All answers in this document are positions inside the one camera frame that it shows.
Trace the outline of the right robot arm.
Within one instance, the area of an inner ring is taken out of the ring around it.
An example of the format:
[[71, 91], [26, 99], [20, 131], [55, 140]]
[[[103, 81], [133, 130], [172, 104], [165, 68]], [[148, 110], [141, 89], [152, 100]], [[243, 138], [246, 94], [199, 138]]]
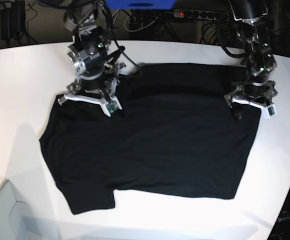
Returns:
[[[58, 104], [76, 101], [99, 105], [109, 112], [120, 109], [116, 88], [122, 78], [120, 71], [126, 65], [119, 57], [126, 54], [114, 36], [113, 17], [107, 4], [103, 0], [73, 1], [64, 23], [73, 33], [67, 56], [75, 80], [58, 98]], [[114, 52], [109, 50], [112, 43], [117, 47]]]

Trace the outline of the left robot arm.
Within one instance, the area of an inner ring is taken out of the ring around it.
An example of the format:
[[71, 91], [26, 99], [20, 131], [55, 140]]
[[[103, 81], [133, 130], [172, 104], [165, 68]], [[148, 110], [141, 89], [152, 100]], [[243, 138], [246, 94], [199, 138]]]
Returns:
[[[230, 107], [234, 104], [249, 105], [260, 109], [265, 119], [277, 114], [272, 102], [277, 96], [275, 82], [269, 80], [270, 73], [277, 64], [272, 54], [266, 23], [263, 19], [268, 14], [265, 1], [232, 0], [230, 9], [222, 12], [217, 19], [218, 41], [225, 53], [232, 58], [241, 59], [246, 68], [246, 77], [235, 83], [234, 90], [224, 98]], [[231, 53], [221, 39], [221, 24], [225, 16], [232, 15], [238, 22], [237, 37], [244, 45], [244, 53]]]

